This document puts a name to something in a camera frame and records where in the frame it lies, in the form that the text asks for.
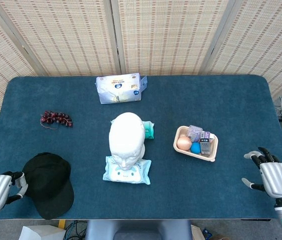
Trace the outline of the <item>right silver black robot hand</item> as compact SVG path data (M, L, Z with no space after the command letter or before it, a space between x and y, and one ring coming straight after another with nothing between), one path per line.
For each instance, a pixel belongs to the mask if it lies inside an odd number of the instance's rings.
M259 147L258 151L251 151L244 154L244 158L250 159L257 166L262 184L256 184L246 178L242 182L253 190L266 192L268 196L274 199L282 198L282 162L266 148Z

